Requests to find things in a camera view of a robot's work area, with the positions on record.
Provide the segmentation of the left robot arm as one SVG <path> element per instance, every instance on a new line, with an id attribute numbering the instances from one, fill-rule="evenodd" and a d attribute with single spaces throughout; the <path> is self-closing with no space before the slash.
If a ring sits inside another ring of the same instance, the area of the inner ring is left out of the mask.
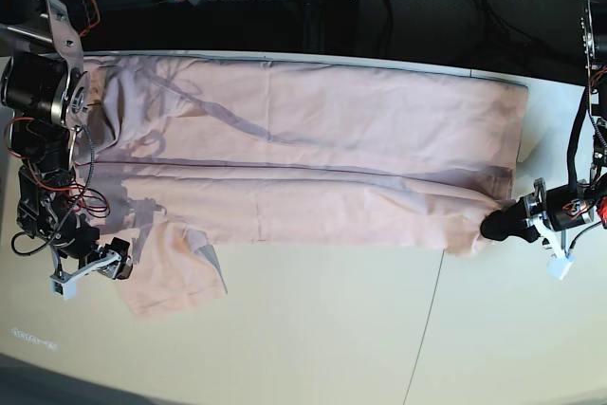
<path id="1" fill-rule="evenodd" d="M 567 182 L 533 191 L 488 215 L 481 234 L 492 241 L 540 241 L 551 253 L 547 272 L 561 280 L 574 263 L 582 235 L 606 228 L 606 0 L 582 0 L 580 18 L 586 82 L 566 149 Z"/>

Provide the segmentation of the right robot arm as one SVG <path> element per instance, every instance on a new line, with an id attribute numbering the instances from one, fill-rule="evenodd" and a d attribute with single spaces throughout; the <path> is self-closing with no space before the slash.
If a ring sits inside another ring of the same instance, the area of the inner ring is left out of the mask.
<path id="1" fill-rule="evenodd" d="M 108 215 L 108 204 L 91 189 L 90 177 L 76 177 L 77 141 L 84 141 L 90 165 L 96 156 L 86 126 L 90 76 L 83 32 L 73 26 L 67 1 L 1 0 L 1 39 L 11 52 L 1 75 L 1 103 L 13 113 L 3 141 L 22 163 L 20 230 L 10 246 L 19 257 L 49 249 L 51 289 L 64 299 L 91 272 L 126 280 L 133 268 L 129 242 L 115 238 L 101 245 L 100 231 L 88 219 Z M 96 2 L 81 1 L 92 28 L 101 18 Z"/>

